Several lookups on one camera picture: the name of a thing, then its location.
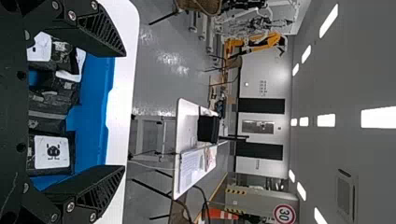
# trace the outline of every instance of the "speed limit sign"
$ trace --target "speed limit sign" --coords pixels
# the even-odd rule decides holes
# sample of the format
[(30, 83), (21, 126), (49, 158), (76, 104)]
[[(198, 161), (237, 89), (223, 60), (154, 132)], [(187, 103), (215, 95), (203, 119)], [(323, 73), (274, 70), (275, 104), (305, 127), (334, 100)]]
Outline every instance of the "speed limit sign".
[(288, 204), (280, 204), (274, 209), (274, 217), (279, 224), (294, 224), (296, 212)]

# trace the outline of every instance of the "rectangular ceiling light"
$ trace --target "rectangular ceiling light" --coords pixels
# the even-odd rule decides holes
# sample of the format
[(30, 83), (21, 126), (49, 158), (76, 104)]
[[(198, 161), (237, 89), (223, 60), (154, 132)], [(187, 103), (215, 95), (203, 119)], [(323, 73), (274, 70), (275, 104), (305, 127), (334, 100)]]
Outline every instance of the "rectangular ceiling light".
[(327, 224), (326, 219), (324, 219), (323, 215), (319, 212), (317, 208), (315, 208), (314, 217), (315, 217), (315, 221), (318, 224)]
[(318, 127), (335, 127), (335, 114), (319, 115)]
[(300, 184), (300, 182), (297, 183), (297, 191), (300, 194), (301, 198), (306, 201), (306, 191), (303, 188), (303, 185)]
[(396, 106), (362, 110), (361, 127), (396, 129)]
[(332, 23), (335, 21), (335, 19), (337, 19), (337, 17), (338, 17), (338, 4), (335, 5), (335, 7), (332, 9), (332, 12), (326, 18), (326, 21), (324, 21), (322, 26), (320, 27), (319, 38), (322, 38), (326, 34), (326, 32), (332, 26)]
[(297, 126), (297, 122), (298, 122), (297, 119), (292, 119), (292, 120), (290, 121), (290, 125), (291, 125), (292, 127), (295, 127), (295, 126)]
[(289, 178), (291, 180), (291, 182), (296, 182), (296, 175), (294, 174), (294, 172), (292, 170), (289, 170)]
[(305, 61), (308, 59), (309, 55), (311, 55), (312, 47), (308, 46), (306, 50), (304, 51), (303, 56), (301, 56), (301, 62), (305, 63)]
[(294, 68), (293, 68), (293, 76), (295, 76), (295, 75), (298, 73), (299, 70), (300, 70), (300, 64), (297, 63), (297, 64), (294, 66)]
[(308, 127), (309, 126), (309, 117), (300, 118), (300, 126)]

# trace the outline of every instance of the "white table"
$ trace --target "white table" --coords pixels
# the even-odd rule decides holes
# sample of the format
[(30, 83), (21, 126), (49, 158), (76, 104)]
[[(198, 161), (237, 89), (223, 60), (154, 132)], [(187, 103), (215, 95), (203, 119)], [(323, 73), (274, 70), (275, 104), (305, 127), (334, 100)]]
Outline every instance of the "white table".
[[(139, 13), (129, 0), (98, 0), (116, 25), (127, 57), (116, 58), (113, 89), (108, 95), (106, 126), (108, 142), (106, 164), (127, 165), (134, 70), (139, 37)], [(97, 224), (122, 224), (125, 175), (102, 218)]]
[[(204, 153), (206, 148), (211, 150), (212, 155), (216, 155), (218, 151), (218, 145), (213, 145), (209, 143), (203, 143), (197, 141), (198, 132), (198, 118), (200, 115), (218, 116), (218, 113), (210, 111), (204, 107), (191, 103), (184, 99), (177, 100), (177, 120), (176, 120), (176, 145), (175, 145), (175, 171), (173, 177), (173, 194), (174, 200), (178, 199), (183, 193), (185, 193), (189, 188), (184, 190), (179, 190), (179, 178), (180, 178), (180, 154), (189, 150), (201, 150)], [(206, 171), (201, 171), (193, 179), (190, 184), (190, 188), (195, 185), (200, 179), (204, 178), (205, 175), (209, 174), (213, 169), (216, 168), (216, 163), (211, 164), (211, 166)]]

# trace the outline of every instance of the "gray floor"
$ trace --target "gray floor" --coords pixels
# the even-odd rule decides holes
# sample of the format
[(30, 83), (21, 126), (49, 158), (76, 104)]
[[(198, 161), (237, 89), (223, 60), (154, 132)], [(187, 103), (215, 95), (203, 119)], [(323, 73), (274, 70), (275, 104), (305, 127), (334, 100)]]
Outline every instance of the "gray floor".
[[(188, 31), (189, 20), (185, 14), (147, 26), (172, 11), (172, 0), (132, 0), (140, 13), (140, 36), (134, 83), (134, 108), (136, 115), (171, 116), (176, 113), (177, 98), (183, 97), (198, 105), (207, 106), (210, 76), (203, 70), (210, 66), (205, 55), (205, 42)], [(172, 168), (170, 163), (146, 162), (146, 165)], [(219, 148), (217, 168), (200, 181), (209, 197), (224, 175), (233, 169), (230, 145)], [(128, 165), (127, 178), (136, 178), (164, 192), (171, 189), (169, 178), (134, 163)], [(202, 207), (202, 196), (191, 190), (187, 205), (193, 217)], [(124, 223), (166, 223), (166, 219), (149, 221), (149, 217), (169, 213), (170, 201), (127, 181)]]
[(183, 97), (207, 105), (210, 65), (205, 42), (190, 33), (189, 17), (182, 13), (148, 26), (172, 12), (172, 0), (132, 0), (140, 14), (140, 36), (134, 80), (135, 114), (174, 115)]

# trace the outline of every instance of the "screw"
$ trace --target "screw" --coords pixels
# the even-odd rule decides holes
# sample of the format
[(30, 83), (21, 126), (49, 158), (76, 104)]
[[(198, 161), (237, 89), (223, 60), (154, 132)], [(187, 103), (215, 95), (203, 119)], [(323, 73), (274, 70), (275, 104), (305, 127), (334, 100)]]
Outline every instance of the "screw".
[(91, 1), (91, 7), (93, 8), (93, 10), (98, 9), (98, 4), (95, 1)]
[(71, 213), (75, 208), (75, 204), (73, 202), (69, 203), (66, 207), (66, 212)]
[(26, 193), (29, 190), (29, 185), (27, 183), (23, 184), (23, 193)]
[(69, 11), (68, 15), (69, 15), (69, 19), (70, 19), (71, 21), (75, 21), (76, 18), (77, 18), (76, 12), (74, 12), (74, 11)]
[(52, 214), (52, 217), (50, 217), (51, 222), (56, 222), (57, 219), (58, 219), (58, 214), (56, 213)]
[(30, 39), (30, 34), (27, 30), (25, 30), (25, 40), (29, 40)]
[(96, 220), (96, 213), (92, 213), (90, 215), (90, 222), (94, 222)]
[(59, 9), (58, 2), (52, 1), (52, 7), (53, 7), (53, 9), (58, 10)]

